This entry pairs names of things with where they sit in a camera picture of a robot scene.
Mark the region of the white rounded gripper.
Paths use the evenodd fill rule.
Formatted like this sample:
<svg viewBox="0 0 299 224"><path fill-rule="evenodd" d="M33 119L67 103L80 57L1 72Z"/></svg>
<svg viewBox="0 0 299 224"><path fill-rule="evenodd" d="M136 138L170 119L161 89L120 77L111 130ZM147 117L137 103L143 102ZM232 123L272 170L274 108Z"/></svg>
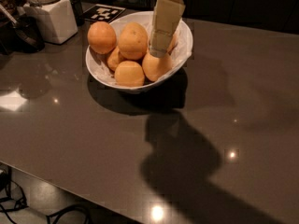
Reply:
<svg viewBox="0 0 299 224"><path fill-rule="evenodd" d="M184 10L183 0L156 1L149 40L149 52L152 56L162 58L167 53Z"/></svg>

